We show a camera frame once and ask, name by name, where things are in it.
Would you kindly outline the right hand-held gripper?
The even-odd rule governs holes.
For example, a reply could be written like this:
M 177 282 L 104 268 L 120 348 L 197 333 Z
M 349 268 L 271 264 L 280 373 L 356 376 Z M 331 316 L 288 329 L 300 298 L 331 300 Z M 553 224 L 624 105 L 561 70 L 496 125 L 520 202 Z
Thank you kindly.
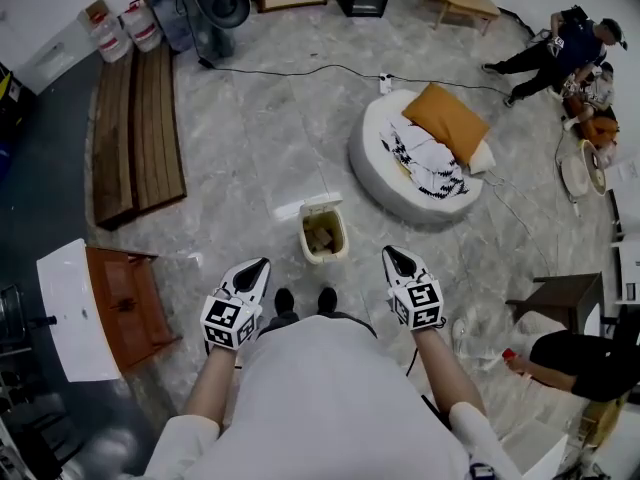
M 439 282 L 429 273 L 424 260 L 403 247 L 388 245 L 382 250 L 382 262 L 391 310 L 410 331 L 442 328 L 444 299 Z M 416 279 L 400 285 L 401 279 Z

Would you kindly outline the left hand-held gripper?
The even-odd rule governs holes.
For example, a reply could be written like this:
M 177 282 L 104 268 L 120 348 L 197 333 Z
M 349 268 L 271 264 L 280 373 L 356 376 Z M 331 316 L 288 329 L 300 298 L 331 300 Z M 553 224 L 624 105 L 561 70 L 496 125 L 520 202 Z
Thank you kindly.
M 249 259 L 224 274 L 201 311 L 200 325 L 207 351 L 214 346 L 237 351 L 254 334 L 262 316 L 261 300 L 270 274 L 271 263 L 266 257 Z

